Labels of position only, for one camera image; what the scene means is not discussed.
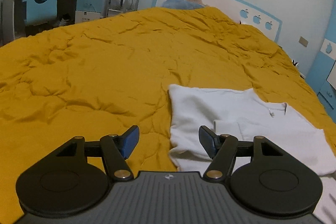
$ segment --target blue drawer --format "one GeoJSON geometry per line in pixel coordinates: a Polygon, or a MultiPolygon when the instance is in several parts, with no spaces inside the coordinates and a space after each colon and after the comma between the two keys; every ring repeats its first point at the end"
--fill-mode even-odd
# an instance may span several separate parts
{"type": "Polygon", "coordinates": [[[324,106],[325,111],[330,116],[332,114],[332,112],[334,111],[333,107],[328,103],[328,101],[322,96],[321,93],[319,93],[317,95],[317,98],[319,99],[319,101],[321,102],[321,104],[324,106]]]}
{"type": "Polygon", "coordinates": [[[85,12],[101,13],[103,7],[102,0],[77,0],[76,10],[85,12]]]}
{"type": "Polygon", "coordinates": [[[320,93],[333,108],[336,108],[336,90],[329,84],[328,81],[323,83],[320,93]]]}

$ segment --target wall switch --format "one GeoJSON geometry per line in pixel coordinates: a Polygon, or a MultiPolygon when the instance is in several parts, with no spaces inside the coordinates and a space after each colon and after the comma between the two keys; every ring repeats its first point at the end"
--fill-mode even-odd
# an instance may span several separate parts
{"type": "Polygon", "coordinates": [[[305,47],[308,46],[308,41],[306,39],[304,39],[303,37],[300,37],[299,43],[304,45],[305,47]]]}

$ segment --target yellow bedspread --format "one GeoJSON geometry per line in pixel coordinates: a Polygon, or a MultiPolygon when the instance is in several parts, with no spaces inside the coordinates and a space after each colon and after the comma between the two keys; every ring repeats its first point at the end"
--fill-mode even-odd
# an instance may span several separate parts
{"type": "Polygon", "coordinates": [[[0,223],[22,214],[20,173],[76,135],[93,141],[137,124],[132,171],[175,170],[168,158],[172,83],[253,87],[323,128],[336,152],[335,124],[285,52],[216,8],[152,8],[59,27],[0,48],[0,223]]]}

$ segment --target white headboard panel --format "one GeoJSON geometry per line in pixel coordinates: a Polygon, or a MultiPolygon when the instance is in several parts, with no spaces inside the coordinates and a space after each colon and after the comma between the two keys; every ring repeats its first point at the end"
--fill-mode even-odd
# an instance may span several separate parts
{"type": "MultiPolygon", "coordinates": [[[[153,7],[160,7],[166,0],[153,0],[153,7]]],[[[221,10],[235,22],[252,25],[269,39],[277,42],[282,21],[243,0],[202,0],[204,4],[221,10]]]]}

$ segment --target blue apple logo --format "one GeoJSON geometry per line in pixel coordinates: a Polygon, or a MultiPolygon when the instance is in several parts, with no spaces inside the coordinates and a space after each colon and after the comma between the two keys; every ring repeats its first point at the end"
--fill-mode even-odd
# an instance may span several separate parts
{"type": "Polygon", "coordinates": [[[253,22],[254,22],[255,24],[260,24],[260,20],[261,20],[260,16],[254,16],[254,17],[253,17],[253,22]]]}
{"type": "Polygon", "coordinates": [[[248,11],[247,11],[247,9],[246,10],[241,10],[240,11],[240,16],[242,17],[242,18],[247,18],[247,16],[248,16],[248,11]]]}
{"type": "Polygon", "coordinates": [[[329,43],[329,45],[327,46],[327,48],[325,49],[325,52],[327,54],[331,53],[331,51],[333,50],[333,47],[331,46],[331,44],[329,43]]]}
{"type": "Polygon", "coordinates": [[[273,26],[272,22],[266,22],[266,23],[265,23],[265,28],[266,28],[267,30],[272,30],[272,26],[273,26]]]}

